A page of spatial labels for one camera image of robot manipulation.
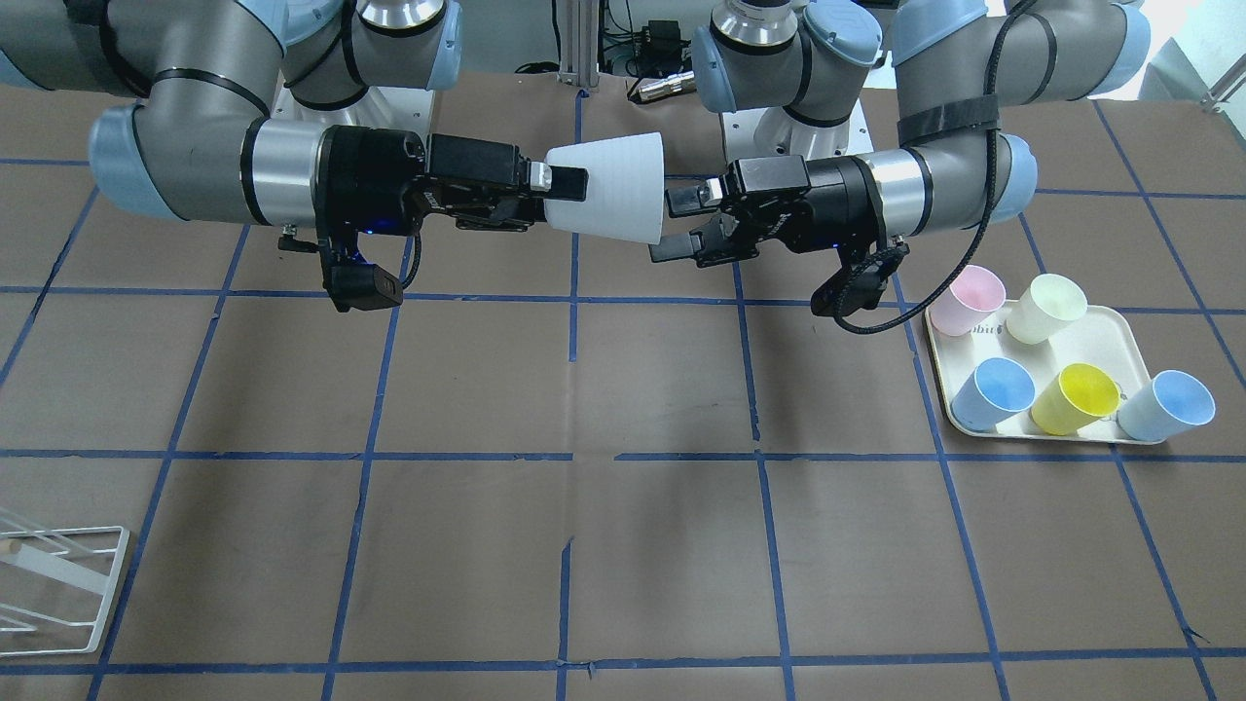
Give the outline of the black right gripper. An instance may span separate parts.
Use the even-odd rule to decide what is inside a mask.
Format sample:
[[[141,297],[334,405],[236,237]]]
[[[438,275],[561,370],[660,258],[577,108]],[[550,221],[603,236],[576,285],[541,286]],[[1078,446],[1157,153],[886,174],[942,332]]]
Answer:
[[[546,222],[542,200],[584,203],[588,182],[586,168],[530,161],[515,144],[331,126],[316,161],[315,227],[410,237],[440,214],[470,232],[528,232]]]

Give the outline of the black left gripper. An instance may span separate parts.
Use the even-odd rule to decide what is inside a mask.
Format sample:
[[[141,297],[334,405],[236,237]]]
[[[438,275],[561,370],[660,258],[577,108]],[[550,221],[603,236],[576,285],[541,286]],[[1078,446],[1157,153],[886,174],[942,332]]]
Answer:
[[[759,254],[763,240],[802,254],[837,249],[862,261],[883,240],[877,186],[856,156],[805,161],[801,156],[734,161],[723,174],[667,188],[667,213],[688,218],[719,212],[685,234],[650,244],[650,261],[720,266]],[[721,227],[731,219],[734,227]]]

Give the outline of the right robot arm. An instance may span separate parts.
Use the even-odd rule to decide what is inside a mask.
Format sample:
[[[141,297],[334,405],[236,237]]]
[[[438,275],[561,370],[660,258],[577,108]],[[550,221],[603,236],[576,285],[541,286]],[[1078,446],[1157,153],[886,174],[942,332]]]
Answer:
[[[525,232],[583,203],[582,167],[419,137],[351,111],[374,88],[452,88],[455,1],[5,1],[2,81],[130,100],[88,163],[120,208],[323,237],[410,237],[427,213]]]

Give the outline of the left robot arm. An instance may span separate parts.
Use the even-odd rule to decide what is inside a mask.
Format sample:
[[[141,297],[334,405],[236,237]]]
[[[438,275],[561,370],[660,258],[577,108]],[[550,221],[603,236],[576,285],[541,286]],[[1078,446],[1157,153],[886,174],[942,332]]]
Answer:
[[[1011,219],[1032,199],[1037,161],[1001,110],[1113,92],[1148,59],[1150,22],[1114,1],[905,1],[887,27],[851,1],[725,1],[692,40],[701,103],[716,115],[769,108],[792,125],[847,125],[863,78],[888,50],[898,147],[810,161],[765,144],[701,186],[668,195],[673,217],[708,214],[650,245],[650,261],[751,259],[763,240],[834,252],[845,265],[892,237]]]

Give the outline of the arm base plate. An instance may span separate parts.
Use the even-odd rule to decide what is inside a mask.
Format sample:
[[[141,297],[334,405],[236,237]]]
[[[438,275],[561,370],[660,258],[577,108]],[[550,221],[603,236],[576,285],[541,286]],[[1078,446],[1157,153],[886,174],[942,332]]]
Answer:
[[[370,126],[370,128],[397,129],[417,133],[427,141],[431,133],[434,102],[437,92],[420,88],[394,88],[373,86],[356,103],[336,111],[316,111],[298,103],[289,88],[277,93],[275,120],[300,121],[300,123]]]
[[[805,161],[822,161],[846,154],[868,154],[875,149],[860,103],[855,103],[849,120],[837,126],[797,123],[780,107],[725,112],[719,118],[721,148],[728,163],[784,154],[797,154]]]

